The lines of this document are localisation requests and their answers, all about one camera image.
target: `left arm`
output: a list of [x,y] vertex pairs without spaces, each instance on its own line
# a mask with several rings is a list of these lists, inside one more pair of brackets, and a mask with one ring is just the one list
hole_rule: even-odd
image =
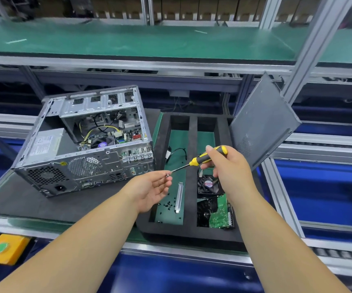
[[96,292],[138,216],[166,196],[169,171],[131,179],[0,282],[0,293]]

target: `hand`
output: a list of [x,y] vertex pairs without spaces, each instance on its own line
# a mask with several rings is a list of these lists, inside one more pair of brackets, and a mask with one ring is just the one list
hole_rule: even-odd
[[172,177],[165,177],[170,171],[154,171],[132,178],[121,190],[129,197],[138,212],[147,212],[163,199],[172,185]]
[[253,181],[251,168],[245,157],[236,149],[227,148],[227,157],[224,157],[211,146],[206,146],[206,152],[211,161],[201,164],[201,169],[215,166],[213,176],[218,177],[227,199],[233,207],[240,201],[240,196],[257,191]]

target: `metal computer chassis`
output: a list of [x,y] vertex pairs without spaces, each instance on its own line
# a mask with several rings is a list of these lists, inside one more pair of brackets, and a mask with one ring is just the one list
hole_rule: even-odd
[[[122,109],[138,114],[134,117],[142,130],[140,140],[78,151],[72,135],[74,118]],[[138,87],[71,93],[48,100],[12,169],[47,197],[153,171],[152,138]]]

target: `right arm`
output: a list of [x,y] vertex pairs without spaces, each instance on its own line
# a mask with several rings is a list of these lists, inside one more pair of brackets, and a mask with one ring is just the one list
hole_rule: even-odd
[[242,239],[267,293],[350,291],[260,195],[246,159],[226,146],[227,158],[206,147],[226,197],[235,210]]

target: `green circuit board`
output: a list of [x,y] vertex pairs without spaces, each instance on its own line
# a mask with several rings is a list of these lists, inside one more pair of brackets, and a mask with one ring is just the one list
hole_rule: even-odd
[[211,228],[230,228],[233,227],[233,214],[226,199],[226,194],[217,198],[218,210],[212,213],[209,219]]

